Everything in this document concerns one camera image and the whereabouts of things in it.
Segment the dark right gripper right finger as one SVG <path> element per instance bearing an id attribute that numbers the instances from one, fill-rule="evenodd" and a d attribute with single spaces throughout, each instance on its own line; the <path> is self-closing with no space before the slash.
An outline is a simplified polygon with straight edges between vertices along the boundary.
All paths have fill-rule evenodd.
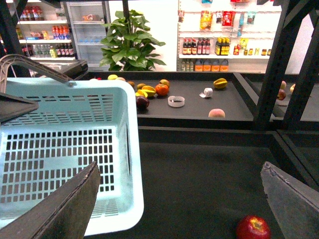
<path id="1" fill-rule="evenodd" d="M 266 161 L 261 179 L 268 204 L 286 239 L 319 237 L 319 193 Z"/>

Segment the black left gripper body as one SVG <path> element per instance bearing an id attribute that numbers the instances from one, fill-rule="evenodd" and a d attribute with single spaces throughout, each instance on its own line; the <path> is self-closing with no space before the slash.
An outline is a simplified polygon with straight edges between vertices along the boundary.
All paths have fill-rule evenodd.
<path id="1" fill-rule="evenodd" d="M 36 101 L 27 100 L 24 98 L 0 94 L 0 121 L 8 122 L 23 116 L 27 113 L 33 112 L 39 108 Z"/>

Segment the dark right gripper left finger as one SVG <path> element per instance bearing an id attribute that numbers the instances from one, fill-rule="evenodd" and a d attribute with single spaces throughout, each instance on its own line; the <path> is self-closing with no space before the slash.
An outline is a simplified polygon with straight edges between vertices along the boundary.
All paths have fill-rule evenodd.
<path id="1" fill-rule="evenodd" d="M 1 229 L 2 239 L 82 239 L 100 185 L 92 162 L 31 210 Z"/>

